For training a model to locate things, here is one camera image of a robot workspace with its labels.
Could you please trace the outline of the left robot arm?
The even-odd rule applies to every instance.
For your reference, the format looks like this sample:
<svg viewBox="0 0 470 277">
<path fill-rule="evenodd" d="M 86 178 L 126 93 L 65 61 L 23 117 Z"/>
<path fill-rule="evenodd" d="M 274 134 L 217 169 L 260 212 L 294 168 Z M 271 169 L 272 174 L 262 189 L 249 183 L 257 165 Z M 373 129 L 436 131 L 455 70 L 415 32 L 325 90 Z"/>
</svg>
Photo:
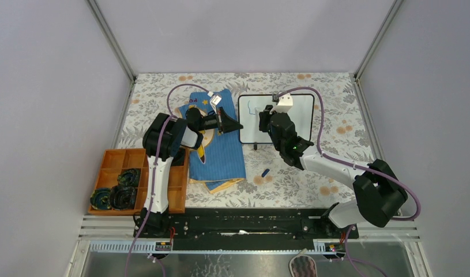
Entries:
<svg viewBox="0 0 470 277">
<path fill-rule="evenodd" d="M 202 131 L 217 129 L 226 134 L 243 129 L 243 125 L 229 117 L 223 108 L 203 116 L 199 109 L 191 107 L 186 118 L 158 114 L 146 131 L 143 147 L 148 160 L 148 196 L 140 212 L 141 227 L 155 237 L 162 237 L 169 229 L 168 222 L 168 178 L 174 157 L 181 147 L 198 150 L 202 146 Z"/>
</svg>

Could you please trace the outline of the black framed whiteboard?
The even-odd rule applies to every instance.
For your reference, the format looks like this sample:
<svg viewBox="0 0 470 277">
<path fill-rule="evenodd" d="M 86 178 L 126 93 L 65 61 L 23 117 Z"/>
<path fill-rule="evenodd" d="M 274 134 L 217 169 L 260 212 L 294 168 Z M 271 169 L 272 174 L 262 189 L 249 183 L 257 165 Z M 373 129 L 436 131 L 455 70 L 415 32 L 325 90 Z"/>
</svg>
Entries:
<svg viewBox="0 0 470 277">
<path fill-rule="evenodd" d="M 309 93 L 292 95 L 293 107 L 288 112 L 295 124 L 297 134 L 306 140 L 311 140 L 315 96 Z M 238 98 L 238 120 L 243 129 L 239 131 L 239 141 L 242 144 L 270 144 L 272 141 L 267 133 L 258 129 L 259 117 L 254 113 L 262 112 L 267 105 L 275 106 L 271 95 L 241 95 Z"/>
</svg>

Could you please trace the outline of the blue marker cap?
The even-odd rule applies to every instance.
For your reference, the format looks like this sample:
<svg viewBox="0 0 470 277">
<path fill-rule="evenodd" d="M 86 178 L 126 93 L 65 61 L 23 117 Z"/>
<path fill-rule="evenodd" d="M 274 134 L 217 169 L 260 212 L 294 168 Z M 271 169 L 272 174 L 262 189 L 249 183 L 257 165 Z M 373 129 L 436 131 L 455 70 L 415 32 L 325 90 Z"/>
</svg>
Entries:
<svg viewBox="0 0 470 277">
<path fill-rule="evenodd" d="M 265 169 L 265 170 L 262 172 L 261 177 L 262 177 L 262 178 L 265 177 L 265 176 L 268 174 L 269 171 L 270 171 L 269 169 Z"/>
</svg>

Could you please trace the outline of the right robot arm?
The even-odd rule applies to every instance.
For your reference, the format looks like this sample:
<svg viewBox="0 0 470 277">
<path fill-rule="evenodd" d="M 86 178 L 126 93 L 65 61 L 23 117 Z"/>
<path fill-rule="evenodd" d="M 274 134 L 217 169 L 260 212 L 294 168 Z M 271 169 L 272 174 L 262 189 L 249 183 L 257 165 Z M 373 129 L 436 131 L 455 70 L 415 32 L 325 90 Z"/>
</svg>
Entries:
<svg viewBox="0 0 470 277">
<path fill-rule="evenodd" d="M 407 192 L 397 184 L 386 162 L 376 159 L 370 164 L 358 164 L 330 157 L 297 134 L 288 114 L 271 113 L 270 109 L 267 105 L 259 113 L 259 130 L 269 135 L 287 165 L 325 175 L 354 191 L 354 200 L 335 203 L 324 213 L 324 235 L 334 238 L 345 227 L 362 222 L 385 227 L 407 201 Z"/>
</svg>

